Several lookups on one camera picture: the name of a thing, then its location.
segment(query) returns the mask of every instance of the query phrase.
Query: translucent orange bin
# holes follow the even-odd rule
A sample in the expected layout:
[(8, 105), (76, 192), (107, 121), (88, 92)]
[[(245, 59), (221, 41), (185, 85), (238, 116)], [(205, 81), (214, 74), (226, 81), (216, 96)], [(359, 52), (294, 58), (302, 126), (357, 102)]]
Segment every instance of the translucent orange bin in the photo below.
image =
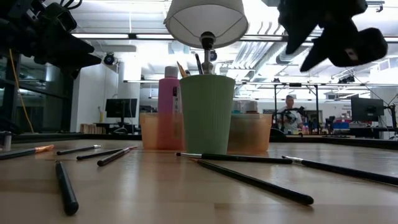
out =
[[(141, 113), (140, 124), (144, 149), (185, 150), (182, 114)], [(271, 114), (232, 114), (228, 153), (265, 153), (271, 126)]]
[(269, 147), (271, 114), (232, 114), (228, 153), (261, 154)]
[(182, 114), (141, 113), (144, 149), (184, 150)]

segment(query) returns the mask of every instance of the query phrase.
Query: white lampshade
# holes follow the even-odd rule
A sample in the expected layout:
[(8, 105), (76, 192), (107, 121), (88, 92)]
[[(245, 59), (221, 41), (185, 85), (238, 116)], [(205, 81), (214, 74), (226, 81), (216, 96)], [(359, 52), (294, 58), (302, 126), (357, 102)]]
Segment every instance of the white lampshade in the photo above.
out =
[(212, 32), (214, 49), (238, 41), (249, 27), (242, 0), (173, 0), (164, 24), (176, 40), (196, 48), (202, 48), (202, 33)]

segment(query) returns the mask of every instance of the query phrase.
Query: table surface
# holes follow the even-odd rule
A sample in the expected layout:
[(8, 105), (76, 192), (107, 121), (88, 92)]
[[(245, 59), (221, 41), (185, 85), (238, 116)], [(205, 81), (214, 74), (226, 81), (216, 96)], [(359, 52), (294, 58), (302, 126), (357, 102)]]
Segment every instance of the table surface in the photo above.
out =
[[(57, 150), (134, 141), (51, 142)], [(19, 144), (24, 149), (48, 144)], [(0, 161), (0, 223), (397, 223), (397, 188), (298, 165), (212, 161), (243, 174), (311, 195), (304, 206), (238, 182), (167, 151), (135, 150), (98, 167), (79, 152), (46, 152)], [(398, 177), (395, 151), (328, 144), (272, 143), (266, 156), (301, 157)], [(63, 212), (54, 161), (65, 164), (80, 204)]]

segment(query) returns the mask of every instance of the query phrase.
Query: man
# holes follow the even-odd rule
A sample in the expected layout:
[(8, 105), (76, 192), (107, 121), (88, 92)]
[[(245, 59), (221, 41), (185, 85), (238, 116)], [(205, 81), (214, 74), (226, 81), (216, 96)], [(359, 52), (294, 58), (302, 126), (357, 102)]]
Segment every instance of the man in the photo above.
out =
[[(298, 131), (299, 128), (303, 128), (303, 121), (301, 119), (301, 115), (297, 111), (285, 111), (286, 109), (292, 109), (294, 105), (294, 99), (293, 96), (287, 95), (286, 96), (286, 106), (278, 110), (278, 123), (279, 123), (279, 129), (282, 127), (282, 122), (284, 123), (284, 130), (283, 132), (285, 134), (288, 134), (289, 131), (292, 133), (294, 131)], [(281, 117), (281, 112), (285, 111), (285, 115), (282, 118)]]

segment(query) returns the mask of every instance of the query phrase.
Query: monitor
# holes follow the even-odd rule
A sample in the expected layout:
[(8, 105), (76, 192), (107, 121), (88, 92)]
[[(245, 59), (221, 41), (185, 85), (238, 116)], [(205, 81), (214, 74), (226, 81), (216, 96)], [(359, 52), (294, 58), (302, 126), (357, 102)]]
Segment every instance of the monitor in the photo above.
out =
[(353, 121), (379, 121), (384, 115), (383, 100), (367, 98), (351, 98)]
[(107, 99), (107, 118), (135, 118), (137, 110), (137, 99)]

